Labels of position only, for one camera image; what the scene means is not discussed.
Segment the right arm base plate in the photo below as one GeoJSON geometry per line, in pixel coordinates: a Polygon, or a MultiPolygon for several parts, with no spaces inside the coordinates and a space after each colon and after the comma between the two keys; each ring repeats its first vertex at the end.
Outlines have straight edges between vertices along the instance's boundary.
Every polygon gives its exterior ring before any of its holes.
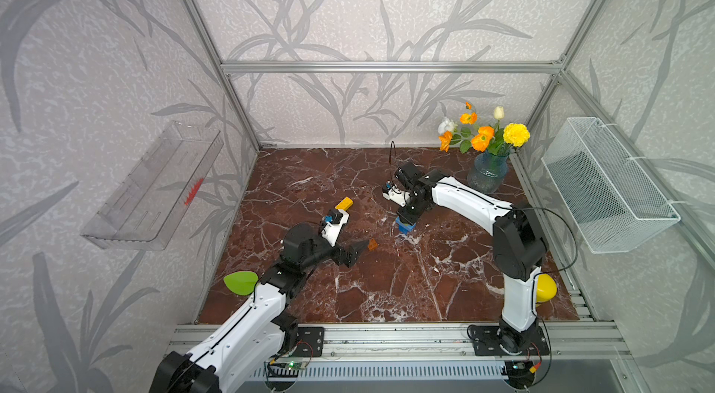
{"type": "Polygon", "coordinates": [[[470,324],[467,338],[476,356],[548,356],[549,342],[544,330],[534,322],[527,330],[518,332],[505,323],[499,325],[470,324]]]}

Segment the light blue long lego brick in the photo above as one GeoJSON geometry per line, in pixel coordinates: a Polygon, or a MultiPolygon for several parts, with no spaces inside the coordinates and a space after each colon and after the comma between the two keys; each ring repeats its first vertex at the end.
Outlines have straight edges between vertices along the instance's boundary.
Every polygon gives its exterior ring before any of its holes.
{"type": "Polygon", "coordinates": [[[398,224],[409,225],[409,226],[414,226],[414,227],[415,227],[415,224],[411,224],[411,223],[409,223],[409,222],[407,222],[407,221],[403,221],[400,216],[397,216],[397,217],[396,217],[396,224],[397,224],[397,225],[398,225],[398,224]]]}

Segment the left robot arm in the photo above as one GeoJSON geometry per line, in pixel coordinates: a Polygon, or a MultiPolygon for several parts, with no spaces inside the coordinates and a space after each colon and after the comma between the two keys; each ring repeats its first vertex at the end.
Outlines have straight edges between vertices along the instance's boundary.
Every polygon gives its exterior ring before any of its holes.
{"type": "Polygon", "coordinates": [[[342,225],[307,223],[292,227],[282,240],[279,259],[253,283],[246,302],[209,337],[186,354],[169,353],[158,365],[151,392],[235,392],[272,357],[298,344],[290,302],[305,287],[313,270],[331,261],[351,268],[375,240],[337,243],[342,225]]]}

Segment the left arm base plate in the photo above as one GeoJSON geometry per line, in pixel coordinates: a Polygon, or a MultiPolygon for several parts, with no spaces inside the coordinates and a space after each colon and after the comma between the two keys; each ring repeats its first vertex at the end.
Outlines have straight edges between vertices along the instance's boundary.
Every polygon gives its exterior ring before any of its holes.
{"type": "Polygon", "coordinates": [[[287,333],[282,355],[298,358],[321,357],[324,343],[324,327],[301,325],[287,333]]]}

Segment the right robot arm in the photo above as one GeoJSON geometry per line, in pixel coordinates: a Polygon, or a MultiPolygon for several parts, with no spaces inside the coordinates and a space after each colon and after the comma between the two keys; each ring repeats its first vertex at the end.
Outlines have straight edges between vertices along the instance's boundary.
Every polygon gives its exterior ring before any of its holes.
{"type": "Polygon", "coordinates": [[[536,308],[555,297],[557,285],[543,272],[547,241],[534,208],[499,201],[438,170],[422,173],[411,162],[395,173],[400,186],[388,182],[384,198],[398,208],[397,224],[411,231],[423,213],[435,206],[450,209],[492,236],[493,261],[504,277],[504,305],[496,331],[468,328],[474,342],[497,346],[508,355],[521,355],[540,339],[536,308]]]}

